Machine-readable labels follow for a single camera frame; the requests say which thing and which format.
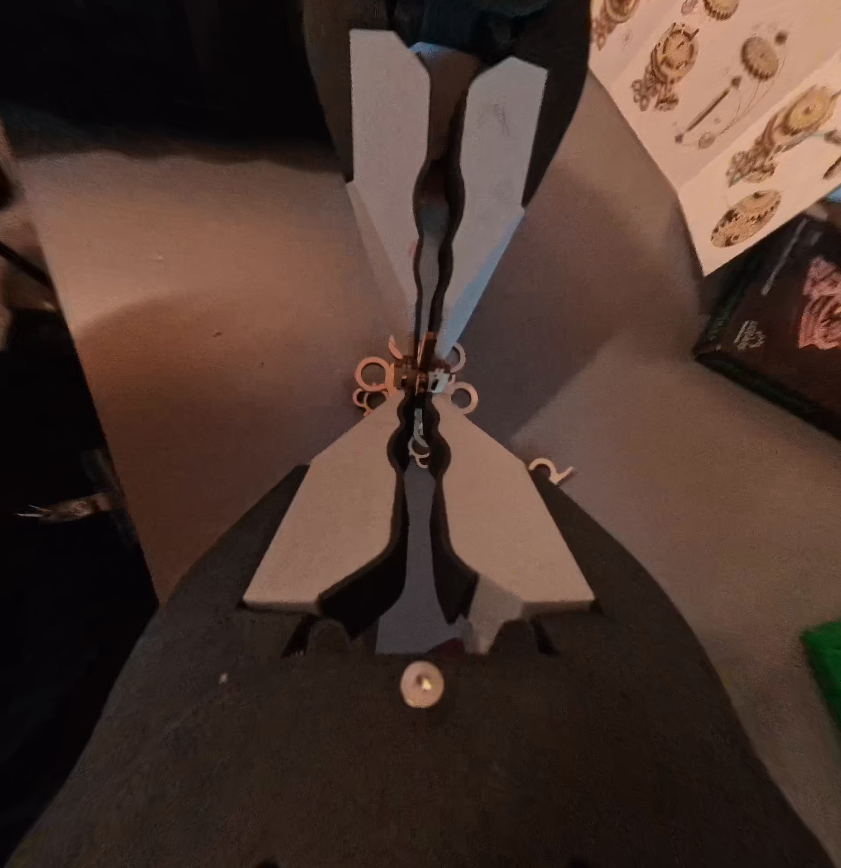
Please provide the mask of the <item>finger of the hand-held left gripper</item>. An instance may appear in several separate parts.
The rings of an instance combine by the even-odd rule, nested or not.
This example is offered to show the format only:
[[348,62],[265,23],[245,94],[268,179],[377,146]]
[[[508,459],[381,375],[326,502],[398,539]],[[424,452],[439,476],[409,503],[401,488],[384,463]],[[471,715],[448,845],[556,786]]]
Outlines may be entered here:
[[430,75],[389,30],[350,30],[353,176],[347,185],[381,299],[402,350],[418,338],[421,252],[416,200],[429,166]]
[[546,78],[542,67],[509,57],[468,87],[458,142],[461,212],[449,244],[435,348],[441,359],[459,341],[524,216]]

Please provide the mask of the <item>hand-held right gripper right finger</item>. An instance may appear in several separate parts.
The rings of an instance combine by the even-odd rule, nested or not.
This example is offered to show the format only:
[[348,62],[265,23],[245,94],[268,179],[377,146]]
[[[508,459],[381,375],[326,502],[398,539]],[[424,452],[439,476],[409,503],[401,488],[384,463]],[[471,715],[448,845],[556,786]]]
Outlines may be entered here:
[[506,623],[589,610],[595,594],[523,462],[445,396],[429,403],[428,440],[436,593],[472,651],[489,652]]

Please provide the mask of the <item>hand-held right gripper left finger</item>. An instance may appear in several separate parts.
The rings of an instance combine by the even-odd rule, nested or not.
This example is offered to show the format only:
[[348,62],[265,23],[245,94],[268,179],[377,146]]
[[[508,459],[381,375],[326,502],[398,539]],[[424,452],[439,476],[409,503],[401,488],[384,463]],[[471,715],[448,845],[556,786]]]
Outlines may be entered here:
[[406,579],[406,408],[387,399],[304,468],[243,604],[338,622],[356,638]]

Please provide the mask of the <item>wooden gear model assembly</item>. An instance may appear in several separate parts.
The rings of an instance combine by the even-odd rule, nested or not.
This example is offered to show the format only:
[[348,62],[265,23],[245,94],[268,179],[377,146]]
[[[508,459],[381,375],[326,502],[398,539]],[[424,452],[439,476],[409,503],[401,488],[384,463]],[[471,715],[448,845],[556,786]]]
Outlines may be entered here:
[[353,404],[364,417],[393,396],[444,395],[458,412],[472,414],[480,403],[475,387],[459,378],[468,355],[461,343],[455,343],[447,357],[427,359],[424,350],[406,354],[393,335],[387,341],[387,357],[367,356],[354,370],[356,388]]

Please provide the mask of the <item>person's left forearm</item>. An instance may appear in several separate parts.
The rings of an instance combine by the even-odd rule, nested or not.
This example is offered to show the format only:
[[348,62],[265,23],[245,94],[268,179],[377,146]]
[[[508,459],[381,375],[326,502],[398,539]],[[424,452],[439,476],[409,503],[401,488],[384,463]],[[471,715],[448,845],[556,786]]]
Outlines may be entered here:
[[331,147],[301,2],[0,1],[0,114],[19,153],[158,140]]

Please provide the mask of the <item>black model kit box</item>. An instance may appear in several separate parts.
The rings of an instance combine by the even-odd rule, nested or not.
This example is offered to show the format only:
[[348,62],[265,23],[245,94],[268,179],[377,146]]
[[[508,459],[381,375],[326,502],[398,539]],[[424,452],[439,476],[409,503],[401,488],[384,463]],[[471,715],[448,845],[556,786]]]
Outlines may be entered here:
[[804,213],[753,247],[693,356],[841,441],[841,228]]

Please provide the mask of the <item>folded paper instruction sheet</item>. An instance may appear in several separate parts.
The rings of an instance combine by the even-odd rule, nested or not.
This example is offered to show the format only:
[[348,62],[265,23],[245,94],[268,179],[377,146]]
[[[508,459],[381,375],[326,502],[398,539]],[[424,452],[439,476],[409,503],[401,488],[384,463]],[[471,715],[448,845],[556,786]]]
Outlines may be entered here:
[[590,69],[704,274],[841,185],[841,1],[594,1]]

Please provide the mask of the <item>green plastic bin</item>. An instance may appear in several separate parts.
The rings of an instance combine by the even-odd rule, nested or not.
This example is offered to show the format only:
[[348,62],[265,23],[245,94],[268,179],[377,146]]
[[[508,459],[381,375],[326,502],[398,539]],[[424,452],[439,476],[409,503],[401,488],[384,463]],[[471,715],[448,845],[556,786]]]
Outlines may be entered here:
[[800,638],[817,687],[841,735],[841,618],[808,628]]

